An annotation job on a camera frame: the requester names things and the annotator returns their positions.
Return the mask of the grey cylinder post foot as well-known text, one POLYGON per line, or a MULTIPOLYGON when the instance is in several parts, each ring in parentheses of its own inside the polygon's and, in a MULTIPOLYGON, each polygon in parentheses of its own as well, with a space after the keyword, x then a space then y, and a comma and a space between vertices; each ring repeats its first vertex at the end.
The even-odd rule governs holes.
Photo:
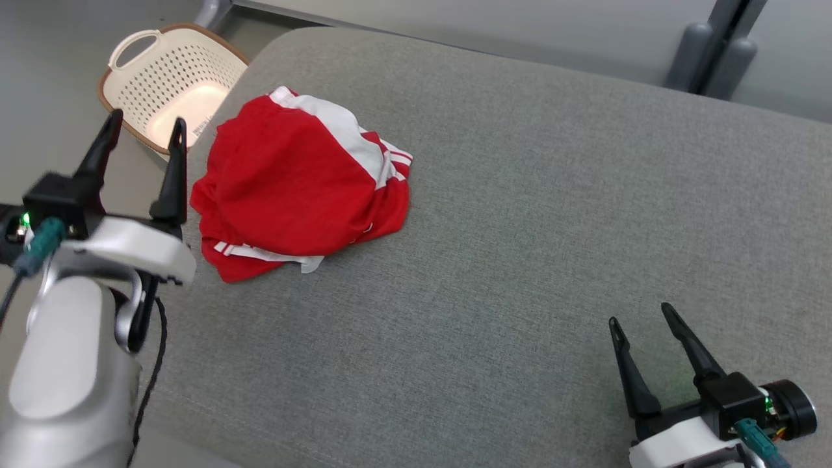
POLYGON ((691 23, 684 29, 663 87, 681 92, 692 89, 699 66, 705 61, 713 27, 709 23, 691 23))
POLYGON ((728 42, 707 72, 699 95, 730 101, 755 56, 757 44, 747 36, 728 42))

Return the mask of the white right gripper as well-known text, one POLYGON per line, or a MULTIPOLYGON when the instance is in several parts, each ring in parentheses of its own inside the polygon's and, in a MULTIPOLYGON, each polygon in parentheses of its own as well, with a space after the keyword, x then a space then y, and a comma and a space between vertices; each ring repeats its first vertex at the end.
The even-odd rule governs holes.
MULTIPOLYGON (((662 302, 662 313, 686 352, 694 370, 694 385, 725 377, 725 371, 677 309, 662 302)), ((715 409, 691 402, 662 411, 632 358, 630 341, 616 317, 610 317, 609 329, 628 415, 635 420, 630 468, 748 468, 748 454, 739 438, 720 439, 715 409)))

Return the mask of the grey metal frame leg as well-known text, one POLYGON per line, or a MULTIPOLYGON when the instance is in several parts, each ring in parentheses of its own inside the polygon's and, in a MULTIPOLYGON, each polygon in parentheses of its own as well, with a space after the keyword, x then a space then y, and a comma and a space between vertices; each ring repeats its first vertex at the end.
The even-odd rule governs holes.
POLYGON ((200 0, 200 9, 193 23, 215 31, 234 6, 233 0, 200 0))

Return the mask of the red white basketball jersey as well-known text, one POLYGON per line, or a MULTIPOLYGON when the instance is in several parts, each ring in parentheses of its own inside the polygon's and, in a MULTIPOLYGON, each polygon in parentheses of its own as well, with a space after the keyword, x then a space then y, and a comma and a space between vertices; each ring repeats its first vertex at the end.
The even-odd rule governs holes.
POLYGON ((353 112, 286 86, 219 125, 193 184, 201 252, 224 282, 325 257, 403 228, 413 157, 353 112))

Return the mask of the grey partition post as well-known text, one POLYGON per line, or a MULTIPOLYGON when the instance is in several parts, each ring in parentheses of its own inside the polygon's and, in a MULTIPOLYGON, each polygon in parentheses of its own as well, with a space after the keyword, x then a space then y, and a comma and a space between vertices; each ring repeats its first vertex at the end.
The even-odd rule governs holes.
POLYGON ((699 95, 707 72, 711 70, 728 42, 743 36, 751 39, 751 30, 767 3, 768 0, 716 0, 708 20, 713 27, 713 37, 710 39, 705 61, 696 72, 690 92, 699 95))

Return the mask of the cream perforated laundry basket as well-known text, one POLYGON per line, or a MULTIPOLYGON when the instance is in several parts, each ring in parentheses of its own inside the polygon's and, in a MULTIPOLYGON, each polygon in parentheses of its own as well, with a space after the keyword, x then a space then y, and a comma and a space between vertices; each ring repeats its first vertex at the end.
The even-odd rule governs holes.
POLYGON ((135 32, 110 54, 97 94, 123 110, 123 127, 165 162, 176 118, 192 146, 250 64, 240 50, 195 23, 135 32))

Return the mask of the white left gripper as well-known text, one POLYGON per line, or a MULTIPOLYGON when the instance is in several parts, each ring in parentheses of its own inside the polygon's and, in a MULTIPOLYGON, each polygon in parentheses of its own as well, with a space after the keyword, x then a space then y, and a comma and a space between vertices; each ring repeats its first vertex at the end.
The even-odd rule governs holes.
MULTIPOLYGON (((123 110, 107 116, 73 180, 102 185, 109 158, 117 146, 123 125, 123 110)), ((158 198, 149 207, 155 222, 179 228, 187 222, 187 124, 175 119, 168 143, 169 158, 158 198)), ((60 260, 71 270, 127 279, 133 272, 145 272, 190 284, 195 278, 196 258, 187 244, 172 234, 125 217, 105 216, 86 240, 65 240, 60 260)))

